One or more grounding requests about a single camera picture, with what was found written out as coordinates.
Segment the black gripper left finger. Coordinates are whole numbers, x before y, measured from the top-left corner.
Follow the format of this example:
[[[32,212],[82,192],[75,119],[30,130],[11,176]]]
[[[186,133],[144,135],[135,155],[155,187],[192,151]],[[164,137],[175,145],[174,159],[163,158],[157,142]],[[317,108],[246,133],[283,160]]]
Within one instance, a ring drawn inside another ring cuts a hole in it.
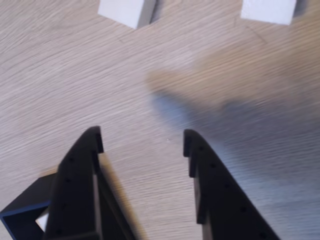
[[[45,240],[135,240],[99,162],[101,128],[88,128],[58,166]]]

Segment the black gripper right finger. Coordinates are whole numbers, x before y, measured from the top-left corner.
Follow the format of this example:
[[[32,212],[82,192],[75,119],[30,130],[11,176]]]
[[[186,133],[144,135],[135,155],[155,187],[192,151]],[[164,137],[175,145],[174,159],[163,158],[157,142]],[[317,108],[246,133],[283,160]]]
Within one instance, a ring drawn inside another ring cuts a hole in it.
[[[277,240],[208,142],[195,130],[183,132],[183,155],[193,178],[196,222],[204,240]]]

